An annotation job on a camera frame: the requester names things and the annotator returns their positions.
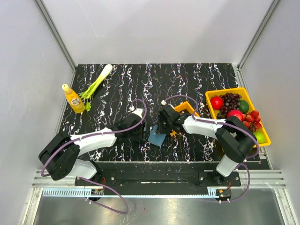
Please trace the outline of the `red apple centre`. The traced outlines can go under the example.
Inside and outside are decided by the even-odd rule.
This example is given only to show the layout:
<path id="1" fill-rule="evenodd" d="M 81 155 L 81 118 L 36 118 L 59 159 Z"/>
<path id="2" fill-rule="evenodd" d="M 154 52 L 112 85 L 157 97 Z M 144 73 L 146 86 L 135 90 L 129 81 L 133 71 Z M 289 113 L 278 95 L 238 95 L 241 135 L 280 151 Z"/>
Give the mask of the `red apple centre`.
<path id="1" fill-rule="evenodd" d="M 237 117 L 240 121 L 243 121 L 243 114 L 240 110 L 231 110 L 228 112 L 227 114 L 227 118 L 230 118 L 230 117 Z"/>

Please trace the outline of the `green white leek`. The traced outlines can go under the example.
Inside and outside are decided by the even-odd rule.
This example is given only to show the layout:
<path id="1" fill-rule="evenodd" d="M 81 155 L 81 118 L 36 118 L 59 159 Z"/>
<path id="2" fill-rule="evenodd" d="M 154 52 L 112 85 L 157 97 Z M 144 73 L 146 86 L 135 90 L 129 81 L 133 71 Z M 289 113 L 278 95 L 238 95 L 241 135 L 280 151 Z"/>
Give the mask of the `green white leek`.
<path id="1" fill-rule="evenodd" d="M 89 111 L 91 109 L 91 99 L 93 97 L 94 92 L 97 90 L 98 86 L 104 81 L 104 79 L 111 73 L 112 70 L 113 66 L 111 64 L 107 64 L 103 68 L 95 82 L 92 83 L 86 91 L 79 94 L 81 100 L 85 102 L 86 111 Z"/>

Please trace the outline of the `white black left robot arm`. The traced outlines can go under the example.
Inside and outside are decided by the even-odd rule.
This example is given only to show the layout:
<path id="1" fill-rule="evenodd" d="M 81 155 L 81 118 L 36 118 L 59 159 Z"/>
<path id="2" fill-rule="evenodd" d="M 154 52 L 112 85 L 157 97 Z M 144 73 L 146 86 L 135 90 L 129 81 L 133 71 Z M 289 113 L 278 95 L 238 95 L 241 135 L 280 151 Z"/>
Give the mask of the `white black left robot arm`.
<path id="1" fill-rule="evenodd" d="M 91 185 L 97 185 L 102 174 L 93 162 L 79 157 L 96 149 L 112 147 L 129 138 L 140 138 L 143 135 L 144 118 L 143 109 L 137 108 L 119 122 L 96 132 L 82 135 L 59 132 L 38 156 L 43 164 L 41 176 L 50 176 L 53 180 L 61 180 L 68 175 L 84 177 Z"/>

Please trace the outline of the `dark purple grape bunch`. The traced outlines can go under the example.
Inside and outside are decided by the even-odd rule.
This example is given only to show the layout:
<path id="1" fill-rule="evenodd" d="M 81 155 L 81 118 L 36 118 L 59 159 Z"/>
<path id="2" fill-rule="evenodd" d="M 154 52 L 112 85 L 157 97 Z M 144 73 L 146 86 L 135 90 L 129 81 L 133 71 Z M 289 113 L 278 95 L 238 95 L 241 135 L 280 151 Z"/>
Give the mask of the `dark purple grape bunch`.
<path id="1" fill-rule="evenodd" d="M 227 114 L 231 110 L 239 110 L 239 101 L 242 96 L 237 93 L 227 92 L 224 95 L 220 95 L 224 101 L 224 105 L 221 107 L 220 112 L 217 114 L 217 119 L 225 119 Z"/>

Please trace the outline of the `large yellow fruit tray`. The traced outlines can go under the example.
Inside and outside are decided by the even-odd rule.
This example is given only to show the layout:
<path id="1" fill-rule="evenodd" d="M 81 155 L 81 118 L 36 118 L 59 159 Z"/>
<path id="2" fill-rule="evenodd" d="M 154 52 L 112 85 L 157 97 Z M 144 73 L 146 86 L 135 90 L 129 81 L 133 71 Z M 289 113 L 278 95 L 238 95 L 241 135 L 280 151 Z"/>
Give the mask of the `large yellow fruit tray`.
<path id="1" fill-rule="evenodd" d="M 254 108 L 245 88 L 211 90 L 207 91 L 205 96 L 213 119 L 236 116 L 255 135 L 260 147 L 271 144 L 262 123 L 261 114 Z"/>

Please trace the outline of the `small orange card bin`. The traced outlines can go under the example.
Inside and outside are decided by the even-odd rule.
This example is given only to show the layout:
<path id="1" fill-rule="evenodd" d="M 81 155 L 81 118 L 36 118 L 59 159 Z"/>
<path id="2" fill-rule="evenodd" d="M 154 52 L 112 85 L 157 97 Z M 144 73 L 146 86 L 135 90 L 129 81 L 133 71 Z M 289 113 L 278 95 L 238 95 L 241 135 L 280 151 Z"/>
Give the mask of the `small orange card bin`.
<path id="1" fill-rule="evenodd" d="M 175 106 L 174 110 L 176 112 L 178 112 L 180 115 L 182 115 L 183 113 L 190 113 L 190 114 L 192 114 L 194 112 L 194 108 L 191 106 L 191 104 L 188 101 L 185 101 L 185 102 L 181 103 L 180 105 Z M 200 117 L 200 115 L 197 112 L 195 112 L 195 116 L 196 117 Z M 176 134 L 177 133 L 173 130 L 170 133 L 170 136 L 173 137 Z"/>

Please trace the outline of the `red apple left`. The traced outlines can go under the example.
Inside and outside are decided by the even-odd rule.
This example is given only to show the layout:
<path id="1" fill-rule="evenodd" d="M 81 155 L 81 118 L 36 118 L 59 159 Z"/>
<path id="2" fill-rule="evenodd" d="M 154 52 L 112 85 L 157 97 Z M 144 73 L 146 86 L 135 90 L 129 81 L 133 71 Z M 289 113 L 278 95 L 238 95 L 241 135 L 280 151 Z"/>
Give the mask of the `red apple left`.
<path id="1" fill-rule="evenodd" d="M 210 99 L 211 106 L 214 110 L 219 110 L 224 105 L 224 101 L 220 96 L 214 96 Z"/>

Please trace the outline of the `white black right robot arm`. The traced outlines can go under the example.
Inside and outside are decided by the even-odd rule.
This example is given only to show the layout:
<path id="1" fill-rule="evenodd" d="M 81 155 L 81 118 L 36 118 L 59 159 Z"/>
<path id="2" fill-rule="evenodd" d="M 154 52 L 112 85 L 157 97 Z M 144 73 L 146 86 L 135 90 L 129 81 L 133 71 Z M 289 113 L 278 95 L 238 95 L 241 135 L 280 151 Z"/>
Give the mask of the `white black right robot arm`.
<path id="1" fill-rule="evenodd" d="M 162 134 L 174 131 L 218 140 L 225 154 L 216 167 L 213 180 L 220 186 L 230 180 L 232 171 L 244 162 L 255 146 L 259 146 L 255 135 L 235 116 L 226 120 L 200 118 L 190 113 L 180 114 L 170 104 L 160 108 L 157 129 Z"/>

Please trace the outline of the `yellow juice bottle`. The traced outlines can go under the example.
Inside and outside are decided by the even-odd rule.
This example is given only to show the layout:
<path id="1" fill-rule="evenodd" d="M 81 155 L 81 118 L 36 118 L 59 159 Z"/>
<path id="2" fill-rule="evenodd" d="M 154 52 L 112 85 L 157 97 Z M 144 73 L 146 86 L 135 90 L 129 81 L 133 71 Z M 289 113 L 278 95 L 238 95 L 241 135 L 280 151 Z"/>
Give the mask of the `yellow juice bottle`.
<path id="1" fill-rule="evenodd" d="M 80 99 L 78 94 L 70 88 L 67 84 L 62 85 L 62 89 L 64 91 L 64 95 L 71 108 L 75 113 L 83 113 L 85 110 L 85 105 L 83 101 Z"/>

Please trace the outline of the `light green apple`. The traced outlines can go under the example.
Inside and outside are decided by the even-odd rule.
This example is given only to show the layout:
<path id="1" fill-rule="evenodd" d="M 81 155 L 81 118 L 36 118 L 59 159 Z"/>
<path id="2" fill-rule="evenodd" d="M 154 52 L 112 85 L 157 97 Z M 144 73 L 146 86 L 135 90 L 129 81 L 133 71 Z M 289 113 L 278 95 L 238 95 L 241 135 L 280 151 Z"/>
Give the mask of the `light green apple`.
<path id="1" fill-rule="evenodd" d="M 256 131 L 254 133 L 254 135 L 255 135 L 255 137 L 257 139 L 258 144 L 263 144 L 263 143 L 266 142 L 265 136 L 264 136 L 264 134 L 262 132 Z"/>

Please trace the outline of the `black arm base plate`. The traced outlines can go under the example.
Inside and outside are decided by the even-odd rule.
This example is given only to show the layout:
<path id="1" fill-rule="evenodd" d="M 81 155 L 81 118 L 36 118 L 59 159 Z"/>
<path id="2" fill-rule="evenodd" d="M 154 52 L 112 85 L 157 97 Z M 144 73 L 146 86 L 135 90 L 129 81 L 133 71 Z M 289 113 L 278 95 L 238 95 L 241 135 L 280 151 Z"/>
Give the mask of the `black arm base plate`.
<path id="1" fill-rule="evenodd" d="M 228 177 L 210 162 L 95 162 L 91 181 L 115 187 L 124 183 L 183 183 L 202 187 L 241 186 L 238 172 Z"/>

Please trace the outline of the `dark green avocado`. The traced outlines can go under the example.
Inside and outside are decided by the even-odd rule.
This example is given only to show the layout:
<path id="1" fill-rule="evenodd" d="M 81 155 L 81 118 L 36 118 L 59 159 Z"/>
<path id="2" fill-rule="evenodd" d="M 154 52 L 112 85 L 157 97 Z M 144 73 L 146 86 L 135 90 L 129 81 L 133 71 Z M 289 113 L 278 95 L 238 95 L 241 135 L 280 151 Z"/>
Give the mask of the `dark green avocado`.
<path id="1" fill-rule="evenodd" d="M 243 114 L 247 114 L 249 111 L 249 104 L 245 100 L 240 100 L 238 108 Z"/>

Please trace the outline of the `black marble pattern mat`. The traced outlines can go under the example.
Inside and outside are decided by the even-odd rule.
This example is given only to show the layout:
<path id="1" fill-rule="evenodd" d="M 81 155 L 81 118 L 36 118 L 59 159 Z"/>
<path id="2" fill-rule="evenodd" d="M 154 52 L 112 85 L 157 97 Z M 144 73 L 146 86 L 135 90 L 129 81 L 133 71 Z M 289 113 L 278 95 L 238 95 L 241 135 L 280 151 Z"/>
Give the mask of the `black marble pattern mat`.
<path id="1" fill-rule="evenodd" d="M 58 131 L 78 135 L 98 131 L 126 117 L 129 107 L 147 106 L 149 132 L 157 122 L 160 102 L 176 106 L 183 101 L 198 105 L 201 117 L 210 117 L 205 93 L 237 88 L 234 66 L 226 63 L 115 64 L 97 88 L 91 109 L 75 113 L 66 105 Z M 223 156 L 218 142 L 201 135 L 168 135 L 161 147 L 147 140 L 126 139 L 110 148 L 90 151 L 83 160 L 122 162 L 217 162 Z"/>

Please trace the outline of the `red apple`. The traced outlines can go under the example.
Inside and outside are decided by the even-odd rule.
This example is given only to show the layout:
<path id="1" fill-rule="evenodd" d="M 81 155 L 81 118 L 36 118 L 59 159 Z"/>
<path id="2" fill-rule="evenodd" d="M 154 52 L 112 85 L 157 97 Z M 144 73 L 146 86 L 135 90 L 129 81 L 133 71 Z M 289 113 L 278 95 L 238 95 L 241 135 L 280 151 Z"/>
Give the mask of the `red apple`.
<path id="1" fill-rule="evenodd" d="M 220 96 L 214 96 L 210 99 L 211 106 L 214 110 L 219 110 L 224 105 L 224 101 Z"/>
<path id="2" fill-rule="evenodd" d="M 243 114 L 240 110 L 231 110 L 228 112 L 227 114 L 227 118 L 230 118 L 230 117 L 237 117 L 240 121 L 243 121 Z"/>

